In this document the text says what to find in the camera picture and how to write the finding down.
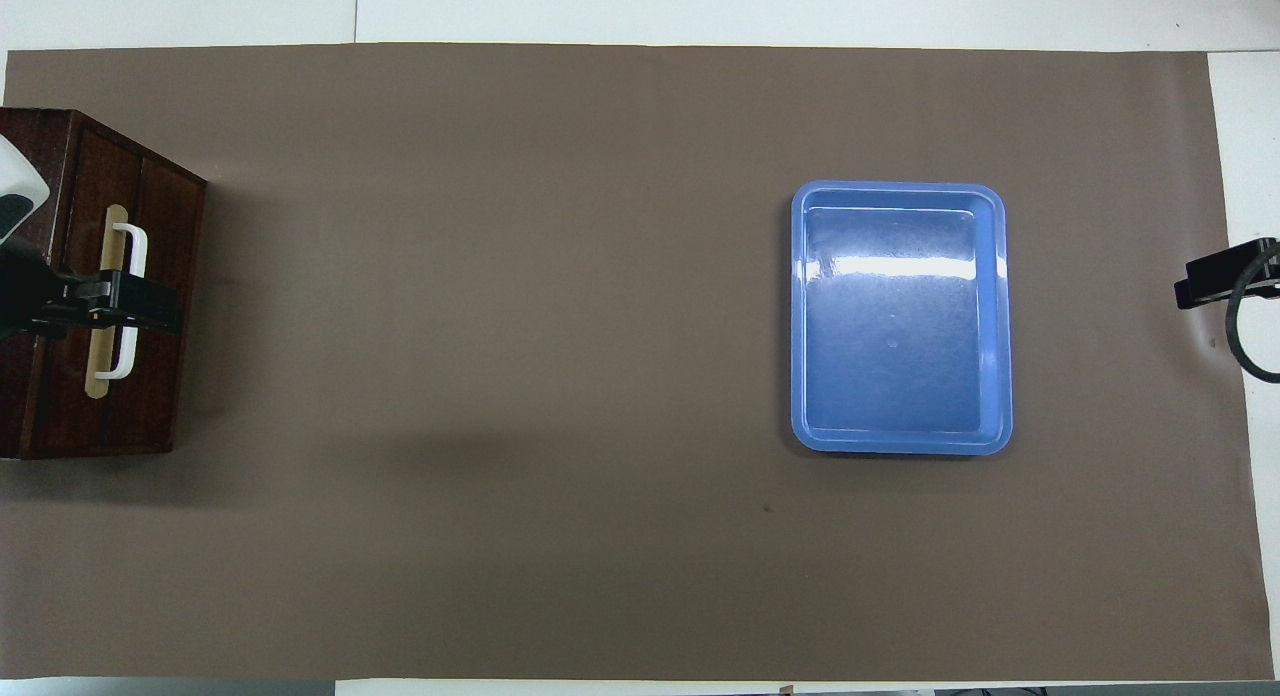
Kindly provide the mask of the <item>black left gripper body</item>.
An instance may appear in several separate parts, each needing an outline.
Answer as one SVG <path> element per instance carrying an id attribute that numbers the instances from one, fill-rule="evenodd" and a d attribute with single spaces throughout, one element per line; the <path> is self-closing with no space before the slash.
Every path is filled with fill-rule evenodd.
<path id="1" fill-rule="evenodd" d="M 56 336 L 60 328 L 37 321 L 44 304 L 61 294 L 58 273 L 36 244 L 3 244 L 1 339 L 18 333 Z"/>

